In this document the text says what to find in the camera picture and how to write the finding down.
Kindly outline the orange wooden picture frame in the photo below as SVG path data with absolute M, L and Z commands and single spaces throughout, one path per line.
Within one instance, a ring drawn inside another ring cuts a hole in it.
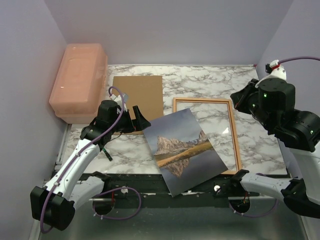
M 173 98 L 173 111 L 189 108 L 227 166 L 225 175 L 241 170 L 242 160 L 232 101 L 226 98 Z

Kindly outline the mountain landscape photo print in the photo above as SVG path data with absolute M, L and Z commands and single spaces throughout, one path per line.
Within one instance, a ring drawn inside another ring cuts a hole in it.
M 143 134 L 172 197 L 228 169 L 190 109 L 150 123 Z

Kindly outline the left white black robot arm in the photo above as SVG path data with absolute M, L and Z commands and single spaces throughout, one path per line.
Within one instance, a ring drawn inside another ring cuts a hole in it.
M 108 183 L 110 177 L 94 172 L 79 186 L 78 180 L 89 163 L 117 133 L 143 131 L 151 126 L 133 107 L 135 119 L 131 119 L 124 101 L 103 100 L 97 116 L 81 131 L 75 150 L 61 169 L 43 187 L 34 187 L 30 193 L 31 213 L 39 221 L 40 231 L 48 233 L 55 228 L 65 230 L 73 220 L 75 211 L 92 197 L 107 197 L 114 192 Z

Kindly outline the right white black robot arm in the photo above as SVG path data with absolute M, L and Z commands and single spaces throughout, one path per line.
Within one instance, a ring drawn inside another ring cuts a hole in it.
M 276 179 L 247 170 L 238 171 L 230 191 L 273 197 L 294 213 L 320 217 L 320 118 L 313 112 L 295 109 L 296 88 L 280 78 L 252 79 L 230 96 L 234 108 L 256 119 L 268 135 L 275 136 L 294 155 L 302 178 Z

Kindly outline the brown cardboard backing board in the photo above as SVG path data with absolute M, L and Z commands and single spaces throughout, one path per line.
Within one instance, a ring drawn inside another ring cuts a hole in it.
M 133 106 L 138 106 L 146 120 L 151 122 L 164 115 L 163 77 L 147 76 L 115 76 L 112 86 L 128 95 L 126 108 L 132 119 L 135 119 Z

